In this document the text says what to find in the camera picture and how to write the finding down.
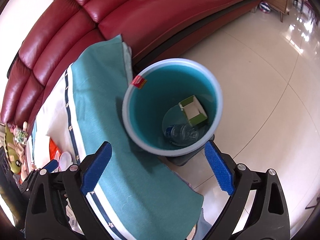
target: white bucket rim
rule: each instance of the white bucket rim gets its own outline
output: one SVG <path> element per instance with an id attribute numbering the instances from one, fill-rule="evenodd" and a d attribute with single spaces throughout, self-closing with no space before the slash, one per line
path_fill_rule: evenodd
<path id="1" fill-rule="evenodd" d="M 122 104 L 122 119 L 124 122 L 124 127 L 129 134 L 130 138 L 142 149 L 146 150 L 147 152 L 156 154 L 156 155 L 161 155 L 161 156 L 168 156 L 168 157 L 176 157 L 176 156 L 181 156 L 185 155 L 188 153 L 191 153 L 195 151 L 196 149 L 199 149 L 201 146 L 203 146 L 214 134 L 215 130 L 218 127 L 218 124 L 220 122 L 221 116 L 222 116 L 222 108 L 223 108 L 223 97 L 222 97 L 222 90 L 220 87 L 219 82 L 217 81 L 216 77 L 203 65 L 189 59 L 183 59 L 183 58 L 170 58 L 170 59 L 165 59 L 156 63 L 153 63 L 149 67 L 145 68 L 139 73 L 139 76 L 145 77 L 152 71 L 167 66 L 167 65 L 172 65 L 172 64 L 182 64 L 187 67 L 194 68 L 201 72 L 206 78 L 210 81 L 210 83 L 213 85 L 216 93 L 216 99 L 217 99 L 217 110 L 216 110 L 216 115 L 213 119 L 213 122 L 209 128 L 209 130 L 205 133 L 205 135 L 196 143 L 182 148 L 182 149 L 177 149 L 177 150 L 163 150 L 155 147 L 151 147 L 150 145 L 146 144 L 143 142 L 137 134 L 134 132 L 134 129 L 131 125 L 130 119 L 129 119 L 129 102 L 131 95 L 133 93 L 133 90 L 136 89 L 134 85 L 130 84 L 125 95 L 124 95 L 124 100 Z"/>

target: blue ball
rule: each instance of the blue ball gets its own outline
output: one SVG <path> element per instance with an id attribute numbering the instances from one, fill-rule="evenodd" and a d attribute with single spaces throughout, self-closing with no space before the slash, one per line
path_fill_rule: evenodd
<path id="1" fill-rule="evenodd" d="M 270 5 L 265 2 L 265 1 L 262 1 L 260 4 L 259 4 L 259 9 L 261 11 L 263 11 L 264 13 L 270 13 L 271 12 L 271 7 Z"/>

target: blue bucket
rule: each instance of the blue bucket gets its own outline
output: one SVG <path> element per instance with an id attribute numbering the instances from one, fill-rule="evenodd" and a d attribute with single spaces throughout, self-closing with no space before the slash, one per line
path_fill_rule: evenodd
<path id="1" fill-rule="evenodd" d="M 132 84 L 124 95 L 122 118 L 131 139 L 142 149 L 163 156 L 180 156 L 201 148 L 214 134 L 222 115 L 222 92 L 215 76 L 201 64 L 182 58 L 159 61 L 140 74 L 142 88 Z M 179 147 L 163 135 L 167 111 L 195 95 L 208 116 L 208 131 L 196 143 Z"/>

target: metal screw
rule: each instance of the metal screw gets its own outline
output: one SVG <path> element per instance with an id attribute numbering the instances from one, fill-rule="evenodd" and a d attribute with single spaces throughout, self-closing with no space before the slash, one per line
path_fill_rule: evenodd
<path id="1" fill-rule="evenodd" d="M 76 171 L 78 169 L 78 165 L 71 165 L 70 168 L 69 168 L 71 171 Z"/>
<path id="2" fill-rule="evenodd" d="M 270 169 L 270 170 L 269 170 L 269 173 L 270 173 L 270 175 L 274 176 L 274 175 L 276 174 L 276 171 L 273 170 L 273 169 Z"/>
<path id="3" fill-rule="evenodd" d="M 40 173 L 40 175 L 44 175 L 44 174 L 47 173 L 47 170 L 46 169 L 42 169 L 39 173 Z"/>
<path id="4" fill-rule="evenodd" d="M 244 171 L 247 167 L 244 164 L 238 164 L 238 169 Z"/>

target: wooden cabinet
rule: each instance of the wooden cabinet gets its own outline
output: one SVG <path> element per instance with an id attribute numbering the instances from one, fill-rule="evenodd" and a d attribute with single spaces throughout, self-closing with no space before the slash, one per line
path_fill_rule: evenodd
<path id="1" fill-rule="evenodd" d="M 283 15 L 289 14 L 293 0 L 265 0 L 273 9 L 280 12 L 280 20 L 283 22 Z"/>

